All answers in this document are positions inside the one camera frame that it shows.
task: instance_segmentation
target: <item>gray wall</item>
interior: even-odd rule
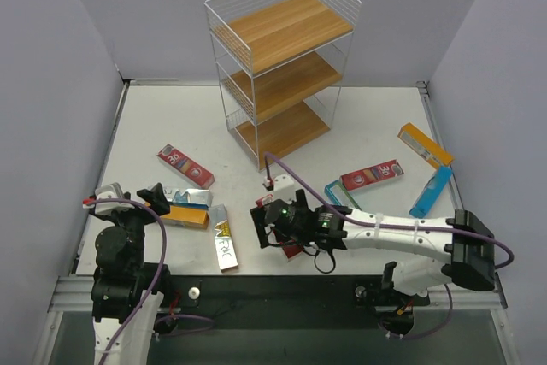
[[[80,0],[0,0],[0,363],[29,363],[121,80]]]
[[[213,79],[205,0],[82,0],[124,78]],[[362,0],[345,81],[429,80],[473,0]]]
[[[547,0],[476,0],[431,83],[464,203],[515,251],[500,274],[531,365],[547,363],[546,86]]]

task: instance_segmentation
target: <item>wooden shelf board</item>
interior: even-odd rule
[[[237,126],[237,129],[241,137],[256,153],[253,124],[246,121]],[[258,126],[260,168],[266,167],[264,164],[265,151],[269,151],[277,157],[283,157],[328,131],[329,127],[305,102],[292,106]]]
[[[254,75],[352,30],[319,0],[285,0],[228,25],[250,47]]]
[[[253,101],[249,76],[242,70],[232,76],[243,93]],[[304,98],[340,81],[342,75],[317,53],[308,53],[255,79],[256,121],[261,123]]]

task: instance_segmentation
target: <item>purple cable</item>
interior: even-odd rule
[[[176,318],[176,319],[179,319],[179,320],[202,321],[202,322],[207,322],[208,325],[206,327],[201,327],[201,328],[182,330],[182,331],[179,331],[177,333],[168,333],[168,334],[162,335],[163,338],[180,337],[182,335],[190,335],[192,333],[203,333],[205,331],[208,331],[208,330],[212,329],[215,326],[215,321],[210,319],[210,318],[207,318],[205,316],[189,315],[189,314],[178,314],[178,315],[163,316],[162,318],[157,320],[154,325],[157,325],[161,322],[164,322],[164,321],[167,321],[167,320],[173,319],[173,318]]]
[[[102,200],[90,201],[89,203],[86,203],[85,205],[95,205],[95,204],[102,204],[102,203],[131,204],[133,207],[138,207],[138,208],[143,209],[144,211],[147,211],[148,213],[150,213],[150,215],[152,215],[154,217],[154,219],[156,220],[156,222],[160,226],[160,229],[162,230],[162,254],[160,255],[160,261],[157,263],[157,270],[156,270],[156,273],[154,274],[154,278],[152,278],[152,282],[150,282],[149,287],[146,289],[146,291],[144,292],[143,297],[140,299],[140,301],[135,306],[133,311],[131,311],[131,314],[129,314],[127,319],[125,321],[123,321],[123,323],[120,325],[118,330],[114,333],[114,335],[110,339],[110,342],[106,345],[106,348],[104,349],[104,353],[101,356],[101,359],[99,360],[98,365],[104,365],[104,362],[106,361],[107,355],[110,353],[110,349],[112,348],[112,345],[114,345],[114,342],[118,339],[118,337],[121,335],[123,330],[126,329],[127,324],[129,324],[129,322],[131,322],[131,320],[135,317],[138,310],[142,308],[142,306],[144,304],[144,301],[146,301],[146,298],[148,298],[148,296],[152,293],[152,290],[154,289],[154,286],[156,285],[156,282],[159,280],[160,274],[162,273],[163,262],[165,261],[165,251],[167,249],[167,243],[168,243],[168,236],[167,236],[167,233],[165,231],[165,226],[163,225],[163,221],[160,218],[160,216],[158,214],[156,214],[154,212],[154,210],[151,209],[150,207],[146,207],[144,204],[141,204],[141,203],[139,203],[137,201],[133,201],[133,200],[127,200],[125,198],[108,198],[108,199],[105,198],[105,199],[102,199]]]
[[[286,164],[284,164],[277,156],[273,155],[272,153],[266,152],[264,153],[264,161],[266,163],[266,174],[268,178],[271,178],[270,175],[270,166],[268,164],[268,158],[271,158],[274,162],[278,163],[281,168],[283,168],[294,180],[296,180],[302,187],[304,187],[312,196],[314,196],[321,204],[323,204],[325,207],[329,209],[334,215],[336,215],[338,218],[341,218],[344,221],[348,221],[351,224],[355,224],[356,226],[360,227],[368,227],[368,228],[374,228],[375,225],[370,222],[365,221],[358,221],[353,220],[352,218],[343,215],[339,211],[337,211],[331,204],[329,204],[327,201],[323,199],[323,197],[315,191],[313,188],[311,188],[304,180],[302,180],[298,175],[289,168]],[[381,227],[383,228],[390,228],[394,230],[407,230],[407,231],[414,231],[414,226],[395,226],[392,224],[381,224]],[[515,260],[515,254],[513,251],[504,243],[501,241],[498,241],[495,238],[486,237],[485,235],[480,235],[477,233],[470,233],[464,230],[460,230],[458,228],[448,228],[448,227],[418,227],[418,231],[434,231],[437,233],[451,233],[451,234],[457,234],[462,235],[465,237],[470,237],[474,239],[479,239],[481,241],[485,241],[486,243],[494,244],[507,252],[508,259],[500,264],[496,265],[496,269],[507,267],[511,262]]]
[[[403,341],[416,341],[417,339],[429,337],[433,335],[434,333],[440,331],[441,329],[443,329],[444,327],[448,325],[448,323],[452,319],[452,313],[454,312],[454,303],[452,302],[452,292],[450,292],[450,288],[446,284],[444,284],[444,288],[446,288],[446,293],[448,294],[448,314],[446,315],[446,318],[444,318],[444,321],[438,324],[436,327],[433,327],[430,330],[425,331],[423,333],[417,333],[416,335],[404,335],[401,337],[401,335],[397,335],[396,333],[392,333],[388,331],[387,329],[385,329],[381,321],[378,323],[378,326],[380,327],[380,329],[387,332],[388,337],[390,337],[391,335],[394,335],[397,337],[397,339],[401,339]]]

